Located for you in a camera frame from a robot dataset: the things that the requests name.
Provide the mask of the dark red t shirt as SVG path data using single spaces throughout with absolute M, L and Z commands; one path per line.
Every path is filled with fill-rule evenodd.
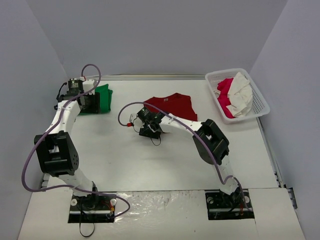
M 174 93 L 165 97 L 151 97 L 144 101 L 160 110 L 173 114 L 179 118 L 190 121 L 198 121 L 198 115 L 192 107 L 191 97 L 180 93 Z

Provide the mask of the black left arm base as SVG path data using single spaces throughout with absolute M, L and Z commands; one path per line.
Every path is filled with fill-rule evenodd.
M 115 194 L 72 195 L 68 223 L 113 223 L 117 200 Z

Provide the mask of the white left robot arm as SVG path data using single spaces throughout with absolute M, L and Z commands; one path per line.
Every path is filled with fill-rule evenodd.
M 97 208 L 101 197 L 93 181 L 89 180 L 79 167 L 80 157 L 71 138 L 71 131 L 80 113 L 100 112 L 100 94 L 93 87 L 93 79 L 71 78 L 67 82 L 66 94 L 57 100 L 56 114 L 47 135 L 34 137 L 40 169 L 53 178 L 58 178 L 72 189 L 73 195 L 82 199 L 89 209 Z

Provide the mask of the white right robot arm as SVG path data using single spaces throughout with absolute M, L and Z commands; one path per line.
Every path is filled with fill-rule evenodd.
M 230 142 L 213 120 L 192 121 L 171 113 L 151 112 L 146 107 L 136 114 L 136 118 L 139 119 L 140 136 L 158 140 L 161 134 L 177 134 L 191 138 L 200 158 L 217 172 L 222 202 L 229 207 L 239 202 L 240 195 L 236 191 L 239 184 L 234 179 L 229 159 Z

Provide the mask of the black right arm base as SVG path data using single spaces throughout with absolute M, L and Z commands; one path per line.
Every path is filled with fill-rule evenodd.
M 252 203 L 248 191 L 244 192 L 244 199 L 240 192 L 228 195 L 222 191 L 206 191 L 205 200 L 209 221 L 254 219 Z

